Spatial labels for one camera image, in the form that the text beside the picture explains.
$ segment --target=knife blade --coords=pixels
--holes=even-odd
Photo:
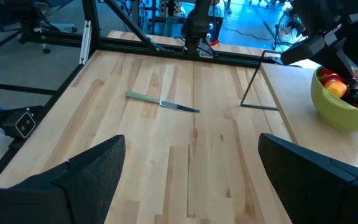
[[[199,113],[200,112],[199,110],[189,108],[187,106],[178,105],[176,103],[170,103],[170,102],[167,102],[167,101],[164,101],[164,100],[160,100],[158,98],[154,98],[152,96],[143,95],[143,94],[136,93],[136,92],[130,91],[130,90],[127,90],[125,92],[125,95],[127,97],[135,98],[135,99],[138,99],[138,100],[145,100],[145,101],[149,101],[149,102],[152,102],[152,103],[158,103],[160,106],[170,108],[170,109],[174,109],[174,110],[186,111],[186,112],[190,112],[190,113]]]

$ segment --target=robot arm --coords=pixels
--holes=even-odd
[[[196,0],[194,9],[189,13],[184,25],[185,52],[198,55],[200,39],[205,38],[209,31],[208,11],[211,0]]]
[[[346,56],[358,65],[358,0],[293,0],[308,34],[282,55],[285,65],[310,59],[345,78],[354,76]]]

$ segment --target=fruit bowl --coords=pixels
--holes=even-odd
[[[334,96],[318,80],[319,67],[311,82],[311,99],[322,119],[342,131],[358,132],[358,108]]]

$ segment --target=wooden table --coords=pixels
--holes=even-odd
[[[135,39],[122,32],[111,36]],[[230,45],[216,50],[262,52]],[[253,72],[97,51],[2,172],[0,187],[124,134],[124,168],[106,223],[288,223],[257,152],[260,133],[288,139],[283,121],[277,111],[239,106]],[[275,106],[261,74],[254,87],[246,103]],[[127,99],[126,90],[201,113]]]
[[[314,70],[262,64],[261,71],[294,143],[358,167],[358,133],[330,127],[311,101]]]

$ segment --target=black cable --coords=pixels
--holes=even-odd
[[[216,34],[216,18],[215,18],[215,0],[213,0],[214,2],[212,3],[212,16],[214,17],[214,27],[213,27],[213,39],[215,39],[215,34]]]
[[[130,4],[130,7],[128,9],[127,2],[125,0],[123,0],[122,3],[125,5],[125,10],[127,11],[128,16],[131,16],[131,14],[132,14],[132,4]]]
[[[237,32],[237,33],[239,33],[239,34],[241,34],[241,35],[251,36],[251,37],[253,37],[253,38],[257,39],[257,40],[271,40],[271,39],[273,39],[273,37],[270,38],[270,39],[265,39],[265,38],[257,37],[257,36],[255,36],[254,34],[243,34],[242,32],[240,32],[240,31],[238,31],[238,30],[227,28],[227,27],[225,27],[223,24],[222,24],[222,27],[225,28],[226,30],[235,31],[235,32]]]
[[[132,8],[128,9],[128,6],[127,6],[126,2],[123,2],[123,1],[120,1],[120,0],[115,0],[114,2],[115,2],[115,3],[121,3],[121,6],[124,6],[124,8],[121,8],[121,9],[122,9],[122,10],[125,9],[125,11],[127,12],[127,15],[128,15],[128,16],[131,16]]]
[[[278,25],[276,25],[276,34],[274,35],[274,43],[273,43],[273,50],[277,48],[277,38],[278,38]]]
[[[120,0],[115,0],[115,2],[116,3],[121,3],[121,5],[124,6],[125,11],[127,12],[127,15],[130,16],[130,14],[128,13],[127,4],[125,2],[122,2]],[[125,26],[125,22],[122,22],[122,24],[124,25],[125,32],[128,32],[127,27]]]
[[[62,4],[58,9],[56,9],[56,10],[53,11],[53,12],[51,12],[51,13],[50,13],[49,15],[47,15],[47,16],[51,16],[51,15],[55,14],[55,12],[61,10],[63,7],[67,6],[67,5],[68,5],[69,3],[71,3],[72,1],[73,1],[73,0],[67,1],[65,4]]]
[[[36,3],[33,3],[33,7],[34,9],[37,11],[37,14],[40,16],[41,20],[43,20],[49,27],[48,29],[54,30],[54,31],[60,31],[59,28],[57,28],[56,26],[54,26],[48,19],[48,15],[43,15],[41,9],[39,8],[38,5],[36,5]]]
[[[143,29],[143,25],[144,25],[144,21],[145,21],[145,18],[147,19],[148,18],[148,16],[149,16],[149,11],[150,10],[146,10],[145,8],[146,8],[146,4],[143,2],[143,1],[141,1],[140,2],[140,10],[141,10],[141,12],[140,12],[140,24],[139,24],[139,27],[141,28],[141,29]]]

